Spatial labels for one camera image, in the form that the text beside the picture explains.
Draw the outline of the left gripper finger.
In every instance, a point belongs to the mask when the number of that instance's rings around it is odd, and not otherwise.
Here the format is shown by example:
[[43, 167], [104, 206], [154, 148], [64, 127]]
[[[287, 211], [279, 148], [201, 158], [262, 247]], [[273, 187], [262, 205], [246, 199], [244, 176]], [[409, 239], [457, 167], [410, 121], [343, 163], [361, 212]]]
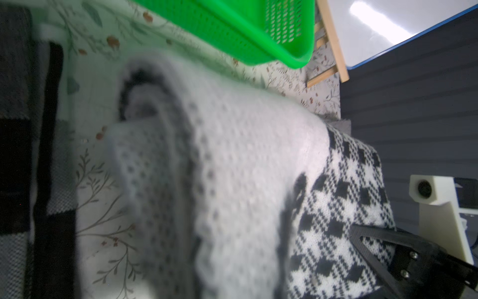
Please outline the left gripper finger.
[[[384, 266], [365, 246], [370, 237], [395, 246]], [[368, 299], [476, 299], [478, 268], [449, 255], [442, 247], [417, 235], [353, 225], [349, 239], [377, 275], [380, 289]]]

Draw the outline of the smiley houndstooth scarf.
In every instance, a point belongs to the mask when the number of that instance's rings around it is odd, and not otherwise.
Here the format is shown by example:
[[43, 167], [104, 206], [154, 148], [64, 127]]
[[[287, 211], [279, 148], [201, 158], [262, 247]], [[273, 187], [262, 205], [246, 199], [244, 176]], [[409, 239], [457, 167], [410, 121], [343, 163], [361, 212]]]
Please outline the smiley houndstooth scarf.
[[156, 299], [359, 299], [352, 225], [394, 229], [380, 158], [297, 103], [158, 53], [107, 134]]

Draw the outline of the black white checkered scarf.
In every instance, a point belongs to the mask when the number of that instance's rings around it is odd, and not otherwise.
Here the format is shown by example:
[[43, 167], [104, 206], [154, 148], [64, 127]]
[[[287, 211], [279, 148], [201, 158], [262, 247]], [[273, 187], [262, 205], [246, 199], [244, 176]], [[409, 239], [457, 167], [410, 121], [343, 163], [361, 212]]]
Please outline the black white checkered scarf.
[[1, 4], [1, 297], [73, 299], [66, 34]]

